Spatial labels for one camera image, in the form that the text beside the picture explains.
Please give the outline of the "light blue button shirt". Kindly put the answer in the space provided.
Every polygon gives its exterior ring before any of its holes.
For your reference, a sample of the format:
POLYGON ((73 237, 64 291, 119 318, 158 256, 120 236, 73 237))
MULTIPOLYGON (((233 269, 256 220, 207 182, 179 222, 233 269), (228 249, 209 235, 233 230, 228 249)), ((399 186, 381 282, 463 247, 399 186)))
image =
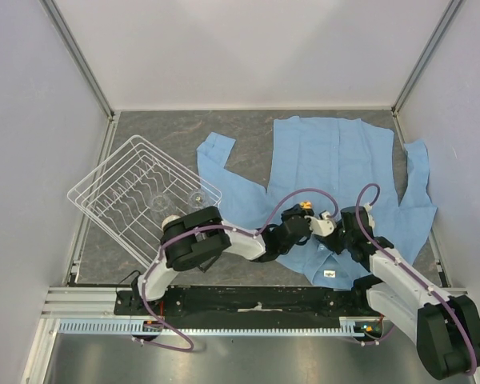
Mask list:
POLYGON ((436 208, 426 191, 429 160, 422 141, 406 145, 407 187, 393 177, 394 134, 361 120, 292 117, 274 122, 270 180, 260 186, 226 169, 234 140, 212 133, 197 149, 198 172, 221 191, 225 220, 247 229, 277 222, 281 212, 308 200, 317 212, 373 202, 375 234, 414 262, 436 208))

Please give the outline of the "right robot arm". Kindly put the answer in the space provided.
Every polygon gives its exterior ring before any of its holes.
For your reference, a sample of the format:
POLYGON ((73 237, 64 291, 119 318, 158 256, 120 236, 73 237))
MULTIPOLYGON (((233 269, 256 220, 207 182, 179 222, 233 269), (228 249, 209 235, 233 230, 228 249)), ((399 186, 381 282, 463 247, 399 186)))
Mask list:
POLYGON ((472 374, 480 367, 480 317, 473 300, 433 284, 392 242, 375 236, 368 206, 343 209, 339 221, 324 211, 310 219, 310 230, 328 250, 346 251, 366 269, 367 276, 354 281, 352 309, 388 318, 415 344, 433 378, 472 374))

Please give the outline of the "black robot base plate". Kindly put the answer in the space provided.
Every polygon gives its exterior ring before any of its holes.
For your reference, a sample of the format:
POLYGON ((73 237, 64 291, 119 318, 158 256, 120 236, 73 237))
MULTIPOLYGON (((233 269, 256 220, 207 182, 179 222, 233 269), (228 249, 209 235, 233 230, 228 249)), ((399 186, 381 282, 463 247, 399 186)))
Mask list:
POLYGON ((353 291, 313 286, 170 286, 150 308, 172 326, 335 326, 388 317, 353 291))

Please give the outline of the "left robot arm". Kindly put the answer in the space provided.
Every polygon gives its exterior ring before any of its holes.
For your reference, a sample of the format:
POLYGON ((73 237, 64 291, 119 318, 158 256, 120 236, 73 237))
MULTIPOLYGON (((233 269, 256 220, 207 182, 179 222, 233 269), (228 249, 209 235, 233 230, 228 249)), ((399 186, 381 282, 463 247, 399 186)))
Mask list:
POLYGON ((184 217, 168 217, 162 224, 164 249, 132 281, 131 292, 116 291, 116 305, 128 306, 133 313, 152 314, 178 274, 194 268, 206 272, 225 252, 250 262, 272 262, 307 243, 313 216, 311 203, 302 202, 284 210, 280 224, 259 230, 232 226, 214 206, 184 217))

